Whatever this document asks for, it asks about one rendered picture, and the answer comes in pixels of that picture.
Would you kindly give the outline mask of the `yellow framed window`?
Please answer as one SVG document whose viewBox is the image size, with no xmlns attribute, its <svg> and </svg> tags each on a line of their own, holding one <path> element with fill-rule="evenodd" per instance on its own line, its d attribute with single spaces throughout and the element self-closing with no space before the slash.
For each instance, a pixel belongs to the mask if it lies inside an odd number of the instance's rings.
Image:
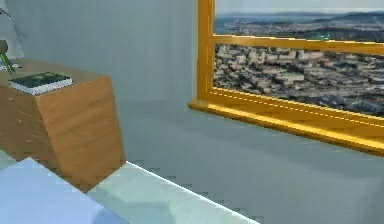
<svg viewBox="0 0 384 224">
<path fill-rule="evenodd" d="M 384 0 L 198 0 L 189 106 L 384 157 Z"/>
</svg>

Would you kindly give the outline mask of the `brown wooden chest of drawers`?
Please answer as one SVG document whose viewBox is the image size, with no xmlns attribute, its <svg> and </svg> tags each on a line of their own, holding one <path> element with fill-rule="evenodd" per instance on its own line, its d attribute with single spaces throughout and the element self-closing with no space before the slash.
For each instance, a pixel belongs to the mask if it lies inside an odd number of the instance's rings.
<svg viewBox="0 0 384 224">
<path fill-rule="evenodd" d="M 31 157 L 88 192 L 125 164 L 111 78 L 63 65 L 17 59 L 0 71 L 0 150 L 17 161 Z M 52 72 L 71 86 L 33 96 L 12 88 L 13 78 Z"/>
</svg>

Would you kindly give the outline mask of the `dark green book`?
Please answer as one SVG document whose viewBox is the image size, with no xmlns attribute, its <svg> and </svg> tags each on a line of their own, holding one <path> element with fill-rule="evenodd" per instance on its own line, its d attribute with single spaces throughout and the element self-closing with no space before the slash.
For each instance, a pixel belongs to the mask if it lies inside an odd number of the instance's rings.
<svg viewBox="0 0 384 224">
<path fill-rule="evenodd" d="M 61 74 L 44 72 L 11 79 L 9 83 L 14 89 L 30 95 L 41 95 L 46 92 L 70 86 L 73 84 L 73 79 Z"/>
</svg>

